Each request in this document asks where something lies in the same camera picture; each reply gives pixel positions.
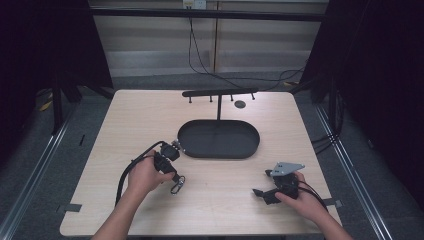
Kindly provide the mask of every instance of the black curtain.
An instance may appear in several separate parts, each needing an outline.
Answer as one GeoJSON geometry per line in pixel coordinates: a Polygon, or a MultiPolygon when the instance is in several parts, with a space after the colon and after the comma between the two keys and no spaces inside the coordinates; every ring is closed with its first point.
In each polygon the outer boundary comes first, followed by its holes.
{"type": "Polygon", "coordinates": [[[113,87],[94,19],[88,10],[86,0],[2,1],[2,160],[19,140],[22,125],[34,108],[37,91],[51,88],[55,74],[66,86],[113,87]]]}

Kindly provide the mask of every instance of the wall outlet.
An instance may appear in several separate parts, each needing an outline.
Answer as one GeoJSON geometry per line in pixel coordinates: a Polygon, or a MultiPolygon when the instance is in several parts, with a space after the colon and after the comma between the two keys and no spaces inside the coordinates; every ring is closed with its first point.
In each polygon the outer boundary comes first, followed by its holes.
{"type": "Polygon", "coordinates": [[[206,0],[194,0],[194,9],[206,10],[206,0]]]}
{"type": "Polygon", "coordinates": [[[194,9],[194,0],[183,0],[183,9],[194,9]]]}

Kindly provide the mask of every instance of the carabiner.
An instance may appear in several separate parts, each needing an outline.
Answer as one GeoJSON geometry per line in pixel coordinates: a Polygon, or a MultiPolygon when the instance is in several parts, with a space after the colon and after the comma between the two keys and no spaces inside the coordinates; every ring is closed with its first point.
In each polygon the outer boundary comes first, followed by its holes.
{"type": "Polygon", "coordinates": [[[178,183],[175,184],[172,188],[171,188],[171,194],[172,195],[176,195],[180,189],[183,187],[185,182],[185,177],[184,176],[180,176],[180,179],[178,179],[178,183]]]}

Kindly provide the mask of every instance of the human arm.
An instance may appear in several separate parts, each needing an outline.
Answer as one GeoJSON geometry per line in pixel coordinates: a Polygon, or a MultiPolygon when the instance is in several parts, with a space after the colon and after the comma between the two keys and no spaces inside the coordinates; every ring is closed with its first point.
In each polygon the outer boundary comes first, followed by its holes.
{"type": "Polygon", "coordinates": [[[154,151],[150,151],[128,175],[128,187],[112,213],[97,230],[92,239],[126,239],[135,212],[147,194],[160,183],[170,181],[174,173],[161,174],[153,163],[154,151]]]}
{"type": "MultiPolygon", "coordinates": [[[[302,183],[305,182],[303,174],[300,172],[295,172],[295,174],[299,180],[299,186],[309,189],[306,184],[302,183]]],[[[311,194],[300,190],[297,199],[293,199],[280,192],[277,192],[275,197],[294,208],[303,217],[314,222],[327,240],[353,239],[311,194]]]]}

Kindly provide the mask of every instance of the wooden table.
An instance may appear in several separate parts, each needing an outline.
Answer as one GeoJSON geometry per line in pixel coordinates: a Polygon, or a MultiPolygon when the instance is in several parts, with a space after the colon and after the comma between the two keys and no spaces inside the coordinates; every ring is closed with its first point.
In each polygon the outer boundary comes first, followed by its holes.
{"type": "MultiPolygon", "coordinates": [[[[91,236],[114,207],[118,181],[125,167],[157,141],[171,143],[179,128],[194,119],[216,119],[217,99],[193,98],[181,91],[120,90],[115,94],[71,203],[60,227],[65,236],[91,236]]],[[[135,215],[129,235],[231,236],[317,233],[316,226],[284,204],[266,205],[252,188],[275,188],[265,169],[279,161],[305,164],[301,172],[322,198],[330,193],[289,93],[234,95],[246,107],[236,108],[223,96],[221,119],[239,119],[256,127],[260,144],[243,160],[194,159],[181,154],[173,162],[186,183],[177,195],[173,182],[151,192],[135,215]]],[[[329,207],[340,222],[334,206],[329,207]]]]}

